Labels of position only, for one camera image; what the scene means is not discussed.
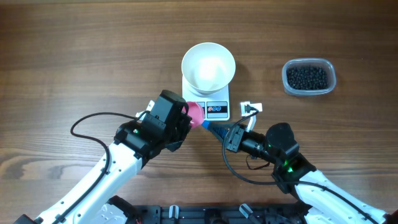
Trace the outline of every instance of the wood grain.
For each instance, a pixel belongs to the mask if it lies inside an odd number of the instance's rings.
[[[220,43],[236,59],[231,120],[239,101],[263,103],[256,131],[290,123],[301,152],[334,183],[396,210],[397,9],[396,1],[332,0],[0,6],[0,223],[35,217],[102,156],[95,142],[69,134],[74,121],[99,111],[135,114],[163,89],[181,93],[181,59],[200,42]],[[282,67],[302,57],[332,62],[332,93],[284,93]],[[122,122],[102,116],[78,131],[109,144]],[[233,177],[220,147],[195,129],[117,194],[136,205],[295,201]],[[228,156],[245,176],[271,180],[269,170],[247,170],[246,155]]]

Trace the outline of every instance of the plastic tray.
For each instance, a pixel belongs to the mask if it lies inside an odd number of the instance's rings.
[[[293,67],[317,66],[325,69],[328,75],[328,88],[323,90],[296,90],[287,83],[286,71]],[[282,81],[284,83],[285,92],[293,96],[315,96],[331,92],[336,86],[336,73],[333,65],[322,58],[298,58],[288,61],[282,69]]]

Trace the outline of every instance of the scale base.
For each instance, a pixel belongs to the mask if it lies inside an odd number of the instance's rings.
[[[204,111],[207,121],[229,120],[229,90],[228,85],[216,93],[203,95],[194,90],[185,77],[182,77],[182,97],[186,101],[197,102]]]

